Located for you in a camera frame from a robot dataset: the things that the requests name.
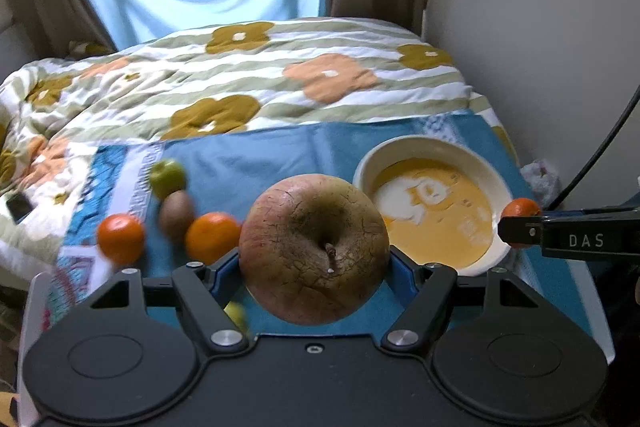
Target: striped bedding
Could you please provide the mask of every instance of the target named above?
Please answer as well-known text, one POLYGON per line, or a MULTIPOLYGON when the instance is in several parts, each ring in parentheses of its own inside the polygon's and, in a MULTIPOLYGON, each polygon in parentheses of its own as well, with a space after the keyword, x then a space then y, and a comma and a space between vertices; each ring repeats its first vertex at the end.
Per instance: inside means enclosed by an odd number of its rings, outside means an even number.
POLYGON ((98 142, 468 109, 511 147, 446 52, 377 20, 213 26, 99 58, 32 62, 0 87, 0 283, 24 286, 51 269, 98 142), (35 205, 18 225, 4 204, 15 189, 35 205))

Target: screw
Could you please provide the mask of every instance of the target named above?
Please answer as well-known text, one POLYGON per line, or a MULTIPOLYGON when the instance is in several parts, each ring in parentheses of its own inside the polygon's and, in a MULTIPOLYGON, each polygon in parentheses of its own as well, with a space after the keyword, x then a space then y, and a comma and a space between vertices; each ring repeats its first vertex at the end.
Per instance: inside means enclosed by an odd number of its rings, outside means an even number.
POLYGON ((242 342, 242 333, 236 330, 220 330, 211 335, 211 342, 217 346, 230 347, 242 342))
POLYGON ((324 347, 320 344, 309 344, 306 346, 306 352, 311 353, 312 355, 319 355, 324 351, 324 347))
POLYGON ((394 346, 411 346, 415 344, 418 339, 418 333, 412 330, 395 330, 391 331, 386 336, 386 339, 394 346))

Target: orange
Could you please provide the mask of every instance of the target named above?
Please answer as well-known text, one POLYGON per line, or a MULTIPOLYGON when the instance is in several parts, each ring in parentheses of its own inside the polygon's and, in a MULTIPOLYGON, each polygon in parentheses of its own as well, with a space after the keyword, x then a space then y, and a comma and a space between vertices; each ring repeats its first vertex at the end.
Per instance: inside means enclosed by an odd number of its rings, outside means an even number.
POLYGON ((135 263, 145 251, 145 227, 129 214, 105 217, 95 235, 104 256, 121 266, 135 263))
POLYGON ((238 246, 240 228, 234 216, 210 212, 191 223, 184 237, 189 257, 204 264, 213 264, 238 246))
MULTIPOLYGON (((518 198, 505 206, 500 217, 531 217, 540 213, 538 204, 527 198, 518 198)), ((531 245, 508 243, 511 248, 529 248, 531 245)))

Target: white wall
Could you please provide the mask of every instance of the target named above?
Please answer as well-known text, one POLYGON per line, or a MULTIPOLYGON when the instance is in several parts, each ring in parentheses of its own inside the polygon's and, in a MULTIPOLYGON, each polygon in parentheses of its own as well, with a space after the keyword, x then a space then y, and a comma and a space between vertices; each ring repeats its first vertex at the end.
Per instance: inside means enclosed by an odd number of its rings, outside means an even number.
MULTIPOLYGON (((640 84, 640 0, 430 0, 428 40, 489 96, 524 161, 566 184, 640 84)), ((640 109, 568 206, 638 191, 640 109)))
POLYGON ((0 33, 11 25, 12 13, 6 0, 0 0, 0 33))
POLYGON ((7 75, 38 58, 22 25, 13 22, 6 0, 0 0, 0 84, 7 75))

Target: yellow soup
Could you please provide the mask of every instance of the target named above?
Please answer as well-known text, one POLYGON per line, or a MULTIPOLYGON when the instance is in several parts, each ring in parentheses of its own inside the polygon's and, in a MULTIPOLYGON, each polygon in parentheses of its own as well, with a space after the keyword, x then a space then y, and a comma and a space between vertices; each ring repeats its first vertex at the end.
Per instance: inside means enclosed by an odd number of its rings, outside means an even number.
POLYGON ((446 163, 412 158, 391 165, 374 182, 373 201, 391 244, 418 264, 464 268, 494 240, 489 201, 446 163))

